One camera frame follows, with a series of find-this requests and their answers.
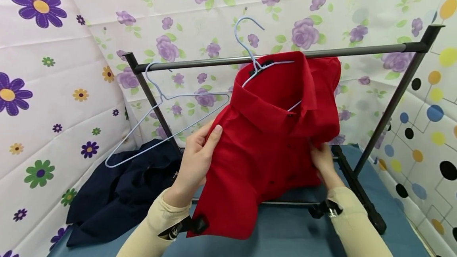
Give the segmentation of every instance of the light blue wire hanger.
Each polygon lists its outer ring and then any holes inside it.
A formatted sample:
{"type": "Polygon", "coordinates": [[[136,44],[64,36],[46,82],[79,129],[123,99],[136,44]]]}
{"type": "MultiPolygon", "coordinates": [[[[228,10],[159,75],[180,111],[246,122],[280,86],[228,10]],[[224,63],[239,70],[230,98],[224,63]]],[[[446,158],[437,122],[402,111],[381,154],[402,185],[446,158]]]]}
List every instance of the light blue wire hanger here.
{"type": "Polygon", "coordinates": [[[155,65],[155,64],[159,64],[159,62],[151,62],[147,67],[146,67],[146,70],[145,70],[145,74],[146,74],[146,78],[148,79],[148,81],[150,81],[157,89],[157,91],[159,92],[159,98],[160,98],[160,102],[156,105],[156,106],[153,106],[143,117],[142,119],[140,119],[140,121],[138,123],[136,123],[135,127],[132,128],[132,130],[127,134],[127,136],[119,143],[119,145],[114,149],[113,152],[111,152],[111,154],[108,156],[108,158],[106,158],[105,160],[105,166],[107,166],[108,168],[115,168],[123,163],[126,163],[127,161],[130,161],[132,160],[133,158],[135,157],[138,157],[139,155],[141,155],[142,153],[144,152],[147,152],[149,151],[150,149],[152,148],[155,148],[157,146],[159,146],[160,144],[162,143],[165,143],[166,141],[170,140],[171,138],[175,137],[177,134],[180,134],[181,132],[183,131],[186,131],[187,129],[189,129],[190,127],[192,127],[193,125],[197,124],[198,122],[202,121],[203,119],[207,118],[208,116],[210,116],[211,114],[213,114],[214,112],[216,112],[217,110],[219,110],[221,107],[223,107],[225,104],[228,103],[228,101],[230,100],[230,96],[228,94],[225,94],[225,93],[208,93],[208,94],[180,94],[180,95],[175,95],[175,96],[172,96],[172,97],[166,97],[162,91],[160,90],[159,86],[153,82],[150,77],[148,76],[148,71],[149,71],[149,68],[151,67],[151,65],[155,65]],[[197,95],[224,95],[227,97],[227,101],[224,102],[223,104],[221,104],[219,107],[217,107],[216,109],[214,109],[213,111],[211,111],[210,113],[208,113],[207,115],[203,116],[201,119],[199,119],[198,121],[194,122],[193,124],[189,125],[188,127],[184,128],[183,130],[177,132],[176,134],[173,134],[172,136],[168,137],[167,139],[165,140],[162,140],[161,142],[155,144],[154,146],[151,146],[149,147],[148,149],[145,149],[141,152],[139,152],[138,154],[134,155],[133,157],[130,157],[120,163],[117,163],[115,165],[109,165],[108,164],[108,160],[109,158],[111,158],[111,156],[113,156],[114,152],[117,151],[117,149],[119,149],[119,147],[122,145],[122,143],[124,143],[124,141],[133,133],[133,131],[135,131],[136,128],[138,128],[138,126],[140,125],[140,123],[149,115],[149,113],[151,113],[156,107],[158,107],[160,104],[163,103],[163,99],[165,100],[172,100],[174,98],[178,98],[178,97],[185,97],[185,96],[197,96],[197,95]]]}
{"type": "MultiPolygon", "coordinates": [[[[238,24],[243,21],[244,19],[248,19],[248,20],[251,20],[252,22],[254,22],[257,26],[259,26],[262,30],[265,30],[265,28],[263,28],[255,19],[249,17],[249,16],[244,16],[244,17],[241,17],[240,19],[238,19],[238,21],[236,22],[235,24],[235,39],[238,41],[238,43],[243,46],[244,49],[247,50],[249,56],[251,57],[252,59],[252,64],[254,65],[254,74],[252,74],[252,76],[249,77],[249,79],[247,79],[243,85],[241,86],[242,88],[244,88],[244,86],[250,81],[252,80],[255,76],[257,76],[257,74],[259,73],[259,70],[257,67],[259,67],[260,70],[265,70],[273,65],[277,65],[277,64],[289,64],[289,63],[294,63],[295,61],[278,61],[278,62],[273,62],[271,63],[270,65],[266,65],[265,67],[262,67],[261,64],[259,64],[259,62],[254,58],[252,52],[249,50],[249,48],[243,44],[243,42],[240,41],[240,38],[238,38],[238,34],[237,34],[237,30],[236,28],[238,27],[238,24]]],[[[292,109],[294,109],[296,106],[298,106],[298,104],[301,103],[301,100],[299,102],[297,102],[294,106],[292,106],[288,111],[291,111],[292,109]]]]}

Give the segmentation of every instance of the red shirt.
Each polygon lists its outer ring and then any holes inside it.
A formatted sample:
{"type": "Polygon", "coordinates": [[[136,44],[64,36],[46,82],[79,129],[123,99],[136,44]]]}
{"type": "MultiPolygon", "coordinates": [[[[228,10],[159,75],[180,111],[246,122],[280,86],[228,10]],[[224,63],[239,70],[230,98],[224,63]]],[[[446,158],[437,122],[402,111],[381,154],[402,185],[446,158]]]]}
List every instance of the red shirt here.
{"type": "Polygon", "coordinates": [[[258,59],[265,61],[295,62],[267,68],[245,88],[252,63],[238,72],[230,104],[210,130],[220,124],[223,133],[193,215],[207,219],[203,234],[249,238],[261,202],[320,183],[309,139],[318,145],[339,134],[333,95],[341,72],[337,58],[306,59],[289,52],[258,59]]]}

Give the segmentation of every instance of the navy garment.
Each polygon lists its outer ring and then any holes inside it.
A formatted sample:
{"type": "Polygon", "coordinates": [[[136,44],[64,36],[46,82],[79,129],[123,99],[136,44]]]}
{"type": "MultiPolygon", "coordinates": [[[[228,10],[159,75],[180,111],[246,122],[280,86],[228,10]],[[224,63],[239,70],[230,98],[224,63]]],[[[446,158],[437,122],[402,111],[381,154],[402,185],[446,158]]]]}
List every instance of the navy garment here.
{"type": "MultiPolygon", "coordinates": [[[[160,141],[115,154],[108,164],[120,163],[160,141]]],[[[73,223],[73,231],[67,247],[109,242],[139,224],[153,201],[173,184],[180,165],[181,155],[169,141],[113,169],[101,163],[70,205],[67,223],[73,223]]]]}

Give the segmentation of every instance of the shirt sleeve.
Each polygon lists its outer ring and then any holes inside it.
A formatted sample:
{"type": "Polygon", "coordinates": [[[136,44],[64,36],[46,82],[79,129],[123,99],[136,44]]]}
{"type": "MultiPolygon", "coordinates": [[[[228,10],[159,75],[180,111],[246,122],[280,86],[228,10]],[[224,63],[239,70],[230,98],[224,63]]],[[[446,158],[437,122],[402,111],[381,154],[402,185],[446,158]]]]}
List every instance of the shirt sleeve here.
{"type": "Polygon", "coordinates": [[[392,253],[371,224],[367,211],[355,194],[346,187],[333,188],[328,199],[343,212],[330,218],[348,257],[392,257],[392,253]]]}
{"type": "Polygon", "coordinates": [[[160,257],[172,243],[157,236],[189,215],[190,204],[176,208],[165,203],[164,190],[151,205],[148,215],[127,238],[117,257],[160,257]]]}

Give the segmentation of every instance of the yellow flower center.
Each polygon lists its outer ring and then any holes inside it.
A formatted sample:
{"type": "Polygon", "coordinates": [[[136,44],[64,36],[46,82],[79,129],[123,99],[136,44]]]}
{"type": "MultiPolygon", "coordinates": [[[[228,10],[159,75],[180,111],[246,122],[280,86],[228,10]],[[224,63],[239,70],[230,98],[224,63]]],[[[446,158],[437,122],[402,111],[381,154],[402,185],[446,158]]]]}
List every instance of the yellow flower center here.
{"type": "Polygon", "coordinates": [[[13,101],[16,98],[14,92],[8,88],[0,90],[0,98],[6,101],[13,101]]]}
{"type": "Polygon", "coordinates": [[[35,8],[35,10],[38,11],[39,13],[46,14],[49,12],[49,5],[42,0],[34,1],[33,8],[35,8]]]}

